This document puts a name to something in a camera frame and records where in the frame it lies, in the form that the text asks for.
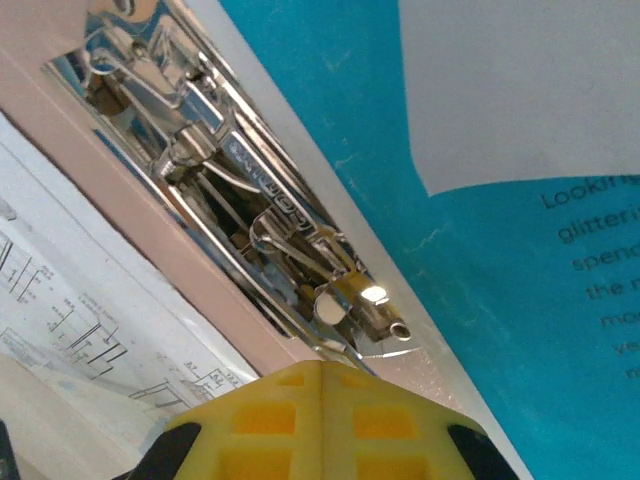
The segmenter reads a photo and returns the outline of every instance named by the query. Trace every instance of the white surface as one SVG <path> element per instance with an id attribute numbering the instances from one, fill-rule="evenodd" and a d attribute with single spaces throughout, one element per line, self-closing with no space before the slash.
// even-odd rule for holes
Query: white surface
<path id="1" fill-rule="evenodd" d="M 217 1 L 189 0 L 188 6 L 254 100 L 303 177 L 338 227 L 354 245 L 376 281 L 393 298 L 426 356 L 435 365 L 463 412 L 479 422 L 509 460 L 521 480 L 532 478 L 495 417 L 453 355 L 424 307 L 346 192 L 329 162 L 304 128 L 278 87 Z"/>
<path id="2" fill-rule="evenodd" d="M 0 171 L 0 352 L 138 452 L 158 422 L 257 378 L 4 117 Z"/>
<path id="3" fill-rule="evenodd" d="M 0 355 L 0 385 L 0 418 L 22 480 L 108 480 L 139 460 L 5 355 Z"/>
<path id="4" fill-rule="evenodd" d="M 414 164 L 430 194 L 640 171 L 640 4 L 400 0 Z"/>

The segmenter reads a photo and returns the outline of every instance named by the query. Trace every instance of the lever arch mechanism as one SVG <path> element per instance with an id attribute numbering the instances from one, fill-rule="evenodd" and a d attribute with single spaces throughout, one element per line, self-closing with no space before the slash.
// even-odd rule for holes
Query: lever arch mechanism
<path id="1" fill-rule="evenodd" d="M 95 0 L 46 70 L 283 335 L 362 368 L 417 348 L 227 60 L 177 2 Z"/>

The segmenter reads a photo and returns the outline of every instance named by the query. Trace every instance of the white paper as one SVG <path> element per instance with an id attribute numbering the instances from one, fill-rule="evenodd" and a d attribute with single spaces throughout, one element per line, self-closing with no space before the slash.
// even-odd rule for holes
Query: white paper
<path id="1" fill-rule="evenodd" d="M 110 414 L 103 406 L 96 417 L 95 401 L 86 398 L 92 392 L 95 400 L 99 390 L 87 382 L 118 394 L 118 402 L 144 403 L 131 412 L 149 421 L 139 422 L 137 437 L 121 431 L 125 440 L 139 440 L 154 422 L 257 378 L 4 117 L 0 175 L 1 352 L 112 438 L 116 427 L 106 428 L 107 419 L 121 408 L 105 394 L 101 401 L 114 408 Z"/>
<path id="2" fill-rule="evenodd" d="M 640 172 L 640 3 L 401 0 L 400 13 L 430 194 Z"/>

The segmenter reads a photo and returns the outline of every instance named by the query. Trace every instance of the yellow plastic object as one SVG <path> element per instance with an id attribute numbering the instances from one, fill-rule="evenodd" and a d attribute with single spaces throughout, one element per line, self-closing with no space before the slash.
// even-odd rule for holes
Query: yellow plastic object
<path id="1" fill-rule="evenodd" d="M 196 407 L 167 430 L 186 423 L 202 429 L 175 480 L 475 480 L 447 428 L 484 433 L 441 405 L 321 361 Z"/>

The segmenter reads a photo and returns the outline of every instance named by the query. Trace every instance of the blue paper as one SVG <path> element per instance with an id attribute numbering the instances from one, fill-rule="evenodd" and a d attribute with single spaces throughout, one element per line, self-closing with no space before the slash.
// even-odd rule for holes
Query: blue paper
<path id="1" fill-rule="evenodd" d="M 534 477 L 639 478 L 640 177 L 429 197 L 395 2 L 222 3 Z"/>

